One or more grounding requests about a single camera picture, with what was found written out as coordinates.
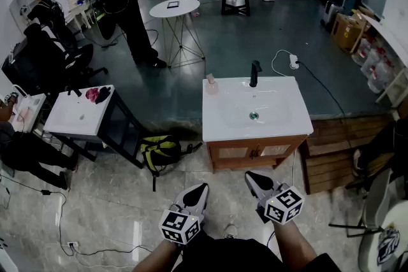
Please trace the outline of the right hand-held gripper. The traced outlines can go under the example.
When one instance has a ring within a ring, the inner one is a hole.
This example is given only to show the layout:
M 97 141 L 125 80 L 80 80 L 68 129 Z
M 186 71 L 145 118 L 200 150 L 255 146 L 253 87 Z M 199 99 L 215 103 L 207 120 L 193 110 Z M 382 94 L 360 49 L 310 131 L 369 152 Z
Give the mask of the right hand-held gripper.
M 245 172 L 245 182 L 258 200 L 256 212 L 264 223 L 271 221 L 284 225 L 301 213 L 304 197 L 296 187 L 281 184 L 274 190 L 269 175 L 254 171 Z

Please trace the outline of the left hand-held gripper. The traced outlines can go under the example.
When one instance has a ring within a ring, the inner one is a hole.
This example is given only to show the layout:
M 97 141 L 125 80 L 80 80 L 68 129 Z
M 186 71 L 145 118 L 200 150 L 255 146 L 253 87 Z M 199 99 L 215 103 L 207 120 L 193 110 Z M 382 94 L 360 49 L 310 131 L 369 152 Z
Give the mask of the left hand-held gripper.
M 207 207 L 209 186 L 199 183 L 183 190 L 163 212 L 159 230 L 164 239 L 178 245 L 187 245 L 201 231 Z

